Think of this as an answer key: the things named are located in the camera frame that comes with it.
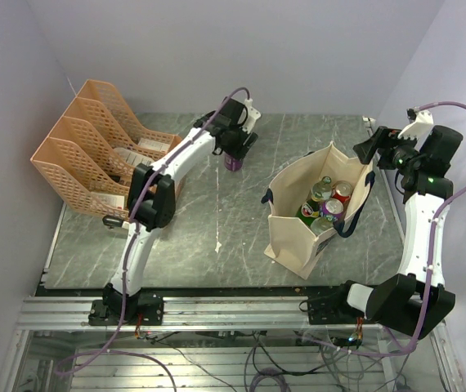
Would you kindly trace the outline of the purple fanta can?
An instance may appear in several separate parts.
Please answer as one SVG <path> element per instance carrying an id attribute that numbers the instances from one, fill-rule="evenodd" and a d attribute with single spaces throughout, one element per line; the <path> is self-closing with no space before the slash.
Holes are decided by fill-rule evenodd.
<path id="1" fill-rule="evenodd" d="M 344 215 L 344 206 L 336 198 L 325 200 L 320 207 L 320 216 L 331 216 L 333 221 L 340 220 Z"/>
<path id="2" fill-rule="evenodd" d="M 237 172 L 242 168 L 243 160 L 233 158 L 229 154 L 226 154 L 224 158 L 224 166 L 230 172 Z"/>

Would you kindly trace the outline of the red cola can front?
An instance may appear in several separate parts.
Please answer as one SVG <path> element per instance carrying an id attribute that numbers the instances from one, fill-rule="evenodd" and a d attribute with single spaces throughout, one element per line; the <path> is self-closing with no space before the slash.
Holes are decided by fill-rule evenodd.
<path id="1" fill-rule="evenodd" d="M 345 181 L 337 181 L 332 188 L 332 198 L 337 199 L 342 204 L 347 204 L 352 197 L 353 187 Z"/>

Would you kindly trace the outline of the clear Chang bottle front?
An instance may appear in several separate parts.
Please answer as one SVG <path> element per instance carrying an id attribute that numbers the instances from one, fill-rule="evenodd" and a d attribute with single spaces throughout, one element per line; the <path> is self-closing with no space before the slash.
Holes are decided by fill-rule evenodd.
<path id="1" fill-rule="evenodd" d="M 323 202 L 331 198 L 332 192 L 332 179 L 329 176 L 323 176 L 311 187 L 311 198 L 317 202 Z"/>

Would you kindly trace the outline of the clear chang bottle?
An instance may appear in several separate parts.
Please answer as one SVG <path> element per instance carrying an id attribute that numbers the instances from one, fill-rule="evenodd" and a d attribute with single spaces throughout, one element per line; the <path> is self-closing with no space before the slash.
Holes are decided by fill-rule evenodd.
<path id="1" fill-rule="evenodd" d="M 311 198 L 317 202 L 323 202 L 331 198 L 332 192 L 332 179 L 329 176 L 323 176 L 311 187 Z"/>
<path id="2" fill-rule="evenodd" d="M 336 220 L 337 218 L 335 216 L 320 216 L 311 223 L 310 230 L 315 236 L 320 236 L 325 231 L 332 229 Z"/>

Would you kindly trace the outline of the purple Fanta can front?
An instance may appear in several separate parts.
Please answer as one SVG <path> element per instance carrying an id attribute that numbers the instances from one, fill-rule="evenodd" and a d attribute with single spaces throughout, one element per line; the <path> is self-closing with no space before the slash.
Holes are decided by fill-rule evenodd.
<path id="1" fill-rule="evenodd" d="M 344 215 L 344 206 L 336 198 L 325 200 L 320 207 L 320 216 L 331 216 L 333 221 L 340 220 Z"/>

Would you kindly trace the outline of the green Perrier glass bottle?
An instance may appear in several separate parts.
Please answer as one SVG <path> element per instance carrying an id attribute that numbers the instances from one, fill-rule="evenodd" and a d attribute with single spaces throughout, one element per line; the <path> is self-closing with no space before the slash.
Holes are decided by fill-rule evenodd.
<path id="1" fill-rule="evenodd" d="M 305 225 L 310 226 L 320 216 L 321 204 L 321 201 L 310 198 L 301 205 L 295 216 Z"/>

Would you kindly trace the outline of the cream canvas tote bag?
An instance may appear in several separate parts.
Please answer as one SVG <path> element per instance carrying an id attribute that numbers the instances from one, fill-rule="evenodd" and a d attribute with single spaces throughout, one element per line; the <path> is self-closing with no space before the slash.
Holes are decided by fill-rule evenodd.
<path id="1" fill-rule="evenodd" d="M 271 209 L 265 255 L 308 278 L 334 236 L 352 235 L 374 180 L 372 163 L 349 158 L 333 144 L 288 165 L 261 200 Z"/>

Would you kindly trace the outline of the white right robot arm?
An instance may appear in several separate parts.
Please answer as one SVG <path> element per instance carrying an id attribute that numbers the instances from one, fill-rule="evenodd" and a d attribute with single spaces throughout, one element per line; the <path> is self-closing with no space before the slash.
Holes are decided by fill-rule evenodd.
<path id="1" fill-rule="evenodd" d="M 423 339 L 454 308 L 455 294 L 445 288 L 441 267 L 445 204 L 453 194 L 446 179 L 450 161 L 463 140 L 448 127 L 435 126 L 417 149 L 414 136 L 379 127 L 354 146 L 361 163 L 378 154 L 379 167 L 402 176 L 406 236 L 397 273 L 376 287 L 347 283 L 347 295 L 333 301 L 333 316 L 350 323 L 360 313 L 370 322 Z"/>

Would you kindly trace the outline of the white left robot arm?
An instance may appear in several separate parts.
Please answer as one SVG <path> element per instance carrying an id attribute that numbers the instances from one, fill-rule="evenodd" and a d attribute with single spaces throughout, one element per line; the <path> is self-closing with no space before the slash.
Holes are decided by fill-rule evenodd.
<path id="1" fill-rule="evenodd" d="M 260 117 L 252 98 L 239 102 L 228 96 L 217 110 L 198 119 L 167 155 L 149 166 L 136 166 L 128 193 L 126 245 L 102 295 L 102 304 L 117 323 L 129 324 L 139 313 L 146 262 L 161 230 L 174 217 L 178 183 L 209 155 L 242 160 L 258 138 L 253 128 Z"/>

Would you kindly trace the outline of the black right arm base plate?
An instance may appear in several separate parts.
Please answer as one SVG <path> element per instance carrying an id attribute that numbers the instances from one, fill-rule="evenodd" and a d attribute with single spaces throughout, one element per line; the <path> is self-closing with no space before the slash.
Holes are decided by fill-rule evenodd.
<path id="1" fill-rule="evenodd" d="M 364 318 L 363 311 L 351 307 L 340 296 L 308 297 L 298 308 L 311 325 L 356 324 L 358 318 Z"/>

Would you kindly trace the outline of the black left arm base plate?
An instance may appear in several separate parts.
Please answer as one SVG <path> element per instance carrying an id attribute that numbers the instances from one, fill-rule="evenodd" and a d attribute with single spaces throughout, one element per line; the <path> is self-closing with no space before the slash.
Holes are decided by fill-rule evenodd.
<path id="1" fill-rule="evenodd" d="M 122 298 L 92 302 L 88 315 L 90 326 L 117 326 L 122 313 Z M 164 301 L 155 294 L 137 294 L 126 300 L 123 325 L 159 326 L 164 316 Z"/>

